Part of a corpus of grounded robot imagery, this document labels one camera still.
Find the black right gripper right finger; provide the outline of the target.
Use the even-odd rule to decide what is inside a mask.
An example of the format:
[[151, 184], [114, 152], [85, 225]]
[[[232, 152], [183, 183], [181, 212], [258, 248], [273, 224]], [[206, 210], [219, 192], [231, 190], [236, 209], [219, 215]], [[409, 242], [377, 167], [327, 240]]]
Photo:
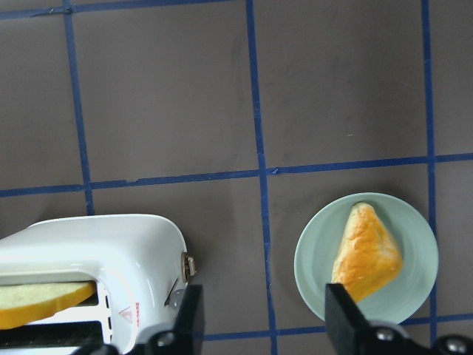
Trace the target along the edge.
[[341, 284], [326, 284], [324, 316], [337, 354], [414, 353], [404, 331], [392, 323], [367, 320]]

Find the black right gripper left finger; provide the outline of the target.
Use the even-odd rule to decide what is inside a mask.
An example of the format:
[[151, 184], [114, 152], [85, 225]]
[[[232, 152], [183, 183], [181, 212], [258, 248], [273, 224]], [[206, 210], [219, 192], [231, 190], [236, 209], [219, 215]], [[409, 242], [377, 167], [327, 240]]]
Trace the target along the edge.
[[148, 327], [137, 339], [133, 354], [201, 354], [204, 338], [203, 287], [190, 285], [171, 328]]

